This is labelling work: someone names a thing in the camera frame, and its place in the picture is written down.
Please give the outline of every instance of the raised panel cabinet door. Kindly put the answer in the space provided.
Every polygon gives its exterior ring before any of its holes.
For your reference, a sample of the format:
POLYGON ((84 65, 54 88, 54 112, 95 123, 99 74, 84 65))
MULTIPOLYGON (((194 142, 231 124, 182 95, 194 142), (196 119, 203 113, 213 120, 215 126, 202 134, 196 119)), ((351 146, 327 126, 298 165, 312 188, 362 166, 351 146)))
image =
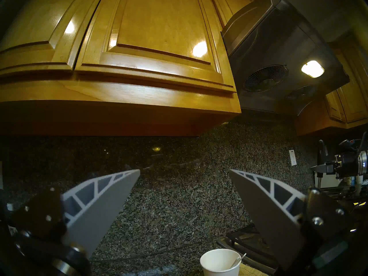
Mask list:
POLYGON ((368 105, 368 59, 364 57, 364 50, 359 48, 353 37, 347 37, 340 45, 368 105))
POLYGON ((0 75, 72 71, 99 1, 29 0, 0 41, 0 75))
POLYGON ((336 90, 325 96, 326 107, 330 118, 346 122, 344 109, 342 107, 338 92, 336 90))
POLYGON ((75 70, 236 92, 211 0, 101 0, 75 70))
POLYGON ((224 27, 229 19, 241 8, 245 7, 254 0, 213 0, 216 11, 219 15, 222 26, 224 27))
POLYGON ((337 90, 344 108, 346 121, 353 122, 364 119, 367 117, 367 107, 355 75, 341 51, 335 50, 335 55, 341 62, 346 74, 350 77, 350 82, 337 90))

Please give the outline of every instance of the gas stove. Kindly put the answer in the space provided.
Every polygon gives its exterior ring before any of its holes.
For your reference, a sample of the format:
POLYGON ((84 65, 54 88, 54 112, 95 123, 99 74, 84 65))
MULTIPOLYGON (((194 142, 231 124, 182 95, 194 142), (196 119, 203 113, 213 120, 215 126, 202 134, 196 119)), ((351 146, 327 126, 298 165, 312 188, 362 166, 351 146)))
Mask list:
POLYGON ((254 224, 229 232, 217 240, 223 248, 232 249, 243 255, 244 262, 267 274, 274 274, 279 266, 273 252, 261 237, 254 224))

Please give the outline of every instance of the range hood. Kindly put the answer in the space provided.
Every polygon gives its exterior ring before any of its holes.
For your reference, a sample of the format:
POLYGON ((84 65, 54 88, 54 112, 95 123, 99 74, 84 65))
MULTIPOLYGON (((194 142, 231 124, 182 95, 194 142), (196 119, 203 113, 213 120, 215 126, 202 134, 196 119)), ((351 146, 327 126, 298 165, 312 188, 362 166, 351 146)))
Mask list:
POLYGON ((307 104, 349 82, 332 49, 286 0, 256 0, 222 30, 242 109, 299 115, 307 104), (302 72, 317 61, 324 73, 302 72))

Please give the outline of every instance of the fan grille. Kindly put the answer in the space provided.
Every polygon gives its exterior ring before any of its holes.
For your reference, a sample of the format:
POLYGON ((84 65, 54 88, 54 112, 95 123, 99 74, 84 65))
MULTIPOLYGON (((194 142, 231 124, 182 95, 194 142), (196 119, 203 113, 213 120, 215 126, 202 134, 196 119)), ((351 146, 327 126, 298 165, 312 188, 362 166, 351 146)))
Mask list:
POLYGON ((282 65, 271 65, 261 68, 251 74, 243 83, 247 92, 261 93, 268 91, 284 81, 287 76, 287 68, 282 65))
POLYGON ((285 99, 294 101, 294 100, 305 100, 314 95, 316 92, 316 87, 313 85, 306 85, 303 87, 300 87, 294 91, 292 91, 290 94, 288 94, 285 99))

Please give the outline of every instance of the white paper cup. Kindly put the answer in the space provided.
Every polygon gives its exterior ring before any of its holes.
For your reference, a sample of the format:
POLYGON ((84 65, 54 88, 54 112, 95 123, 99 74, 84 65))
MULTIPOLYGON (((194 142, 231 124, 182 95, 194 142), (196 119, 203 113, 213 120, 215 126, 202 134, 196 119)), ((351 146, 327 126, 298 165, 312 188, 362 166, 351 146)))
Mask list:
POLYGON ((238 276, 240 263, 229 269, 240 254, 231 249, 214 249, 202 255, 200 263, 205 276, 238 276))

